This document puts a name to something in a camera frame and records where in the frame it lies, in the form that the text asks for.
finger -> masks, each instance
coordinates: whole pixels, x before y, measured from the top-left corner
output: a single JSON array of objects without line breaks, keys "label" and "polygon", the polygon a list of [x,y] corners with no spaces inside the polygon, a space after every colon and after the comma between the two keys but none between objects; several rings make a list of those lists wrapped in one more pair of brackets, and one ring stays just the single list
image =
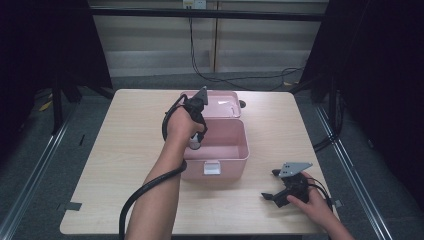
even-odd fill
[{"label": "finger", "polygon": [[307,206],[302,200],[300,200],[299,198],[293,195],[288,195],[287,201],[289,201],[290,203],[292,203],[293,205],[295,205],[296,207],[300,208],[303,211],[305,210]]},{"label": "finger", "polygon": [[309,184],[315,184],[315,181],[311,175],[309,175],[307,172],[304,172],[304,171],[302,171],[301,173],[303,174],[303,176],[305,176],[308,179]]},{"label": "finger", "polygon": [[196,123],[196,132],[203,132],[205,130],[205,126],[200,123]]}]

hand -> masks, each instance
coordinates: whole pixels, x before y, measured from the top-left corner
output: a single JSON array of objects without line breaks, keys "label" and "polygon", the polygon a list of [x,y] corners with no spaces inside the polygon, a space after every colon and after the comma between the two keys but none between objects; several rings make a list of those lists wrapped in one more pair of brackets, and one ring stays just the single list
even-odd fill
[{"label": "hand", "polygon": [[[302,172],[302,174],[306,178],[312,178],[306,172]],[[310,184],[315,184],[315,181],[312,179],[309,179],[308,182]],[[309,187],[308,192],[308,203],[304,203],[300,199],[291,195],[287,196],[287,200],[298,208],[300,208],[313,222],[319,224],[323,228],[326,228],[326,226],[330,224],[331,221],[338,221],[336,216],[328,207],[327,202],[324,200],[324,198],[321,196],[321,194],[316,188]]]},{"label": "hand", "polygon": [[204,126],[200,123],[194,122],[188,112],[179,107],[171,115],[171,118],[168,122],[168,137],[178,137],[183,141],[188,141],[196,132],[202,132]]}]

pink box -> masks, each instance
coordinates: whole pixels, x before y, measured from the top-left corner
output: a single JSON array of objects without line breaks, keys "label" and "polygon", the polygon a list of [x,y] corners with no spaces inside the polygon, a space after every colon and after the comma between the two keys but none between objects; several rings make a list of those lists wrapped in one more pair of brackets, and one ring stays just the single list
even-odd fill
[{"label": "pink box", "polygon": [[[190,98],[196,91],[186,91]],[[249,157],[246,131],[237,93],[208,91],[208,102],[202,114],[208,131],[198,150],[186,148],[187,169],[183,179],[236,179],[243,174]]]}]

electrical cable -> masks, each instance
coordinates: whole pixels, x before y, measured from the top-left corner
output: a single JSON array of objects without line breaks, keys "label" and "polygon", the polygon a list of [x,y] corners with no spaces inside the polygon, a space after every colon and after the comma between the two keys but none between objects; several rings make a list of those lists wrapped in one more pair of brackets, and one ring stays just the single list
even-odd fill
[{"label": "electrical cable", "polygon": [[321,186],[318,186],[316,184],[311,184],[311,183],[308,184],[309,186],[315,187],[315,188],[317,188],[318,190],[320,190],[322,192],[322,194],[324,195],[325,201],[327,202],[328,207],[330,208],[331,212],[333,212],[333,202],[331,201],[330,195],[328,194],[328,192],[325,189],[324,185],[320,181],[316,180],[315,178],[307,178],[307,179],[308,180],[310,179],[310,180],[313,180],[315,182],[318,182],[318,184],[321,185]]},{"label": "electrical cable", "polygon": [[283,71],[281,71],[281,74],[278,75],[273,75],[273,76],[258,76],[258,77],[237,77],[237,78],[227,78],[227,79],[221,79],[221,78],[216,78],[216,77],[207,77],[205,75],[203,75],[198,67],[197,67],[197,63],[196,63],[196,57],[195,57],[195,52],[194,52],[194,41],[193,41],[193,21],[192,18],[189,18],[189,25],[190,25],[190,52],[191,52],[191,63],[192,63],[192,67],[193,70],[195,71],[195,73],[200,76],[201,78],[203,78],[206,81],[209,82],[214,82],[214,83],[220,83],[220,82],[225,82],[227,84],[230,84],[234,87],[237,88],[241,88],[247,91],[256,91],[255,89],[249,89],[243,86],[240,86],[238,84],[234,84],[231,81],[235,81],[235,80],[243,80],[243,79],[271,79],[271,78],[278,78],[281,77],[282,81],[279,85],[277,85],[276,87],[272,88],[272,89],[268,89],[265,91],[274,91],[278,88],[280,88],[283,84],[284,84],[284,76],[290,75],[292,73],[295,73],[297,71],[301,71],[304,69],[304,67],[300,67],[300,68],[286,68]]},{"label": "electrical cable", "polygon": [[[163,122],[162,122],[162,136],[163,136],[164,140],[166,140],[166,137],[167,137],[166,127],[168,126],[168,121],[171,118],[171,115],[175,112],[175,110],[177,110],[177,108],[180,107],[180,106],[178,106],[178,103],[183,98],[187,99],[187,95],[182,94],[177,99],[177,101],[175,101],[175,103],[172,104],[172,106],[168,110],[168,112],[166,112],[166,115],[165,115]],[[121,214],[119,216],[119,239],[120,240],[125,239],[125,221],[126,221],[126,218],[127,218],[128,211],[130,210],[130,208],[134,204],[134,202],[137,201],[138,198],[140,198],[143,194],[145,194],[147,191],[149,191],[153,187],[155,187],[155,186],[159,185],[160,183],[182,173],[183,171],[186,170],[186,168],[187,168],[187,162],[183,159],[183,162],[182,162],[182,164],[179,168],[174,169],[172,171],[169,171],[167,173],[164,173],[164,174],[156,177],[155,179],[149,181],[148,183],[141,186],[137,191],[135,191],[128,198],[128,200],[125,202],[124,206],[122,207]]]},{"label": "electrical cable", "polygon": [[125,202],[124,207],[121,210],[121,214],[119,216],[119,239],[124,240],[125,239],[125,221],[127,218],[128,211],[130,210],[131,206],[134,204],[135,201],[141,195],[145,194],[147,191],[152,189],[153,187],[159,185],[160,183],[182,173],[187,168],[187,162],[183,160],[181,166],[177,169],[174,169],[170,172],[167,172],[165,174],[160,175],[159,177],[156,177],[155,179],[151,180],[150,182],[144,184],[142,187],[140,187],[137,191],[135,191],[130,198]]}]

table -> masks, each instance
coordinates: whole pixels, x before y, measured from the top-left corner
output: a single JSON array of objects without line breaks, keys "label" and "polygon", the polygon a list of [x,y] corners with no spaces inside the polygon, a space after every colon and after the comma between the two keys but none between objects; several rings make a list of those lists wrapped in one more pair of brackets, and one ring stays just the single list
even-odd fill
[{"label": "table", "polygon": [[[118,233],[121,208],[158,158],[163,146],[164,112],[181,92],[116,92],[71,199],[82,203],[81,209],[66,211],[60,225],[62,233]],[[237,94],[246,102],[240,119],[250,148],[243,175],[232,181],[182,180],[173,234],[322,233],[296,207],[277,208],[261,196],[261,192],[277,193],[283,189],[281,180],[271,175],[271,170],[281,168],[285,162],[313,163],[307,171],[326,187],[293,95],[244,91]]]}]

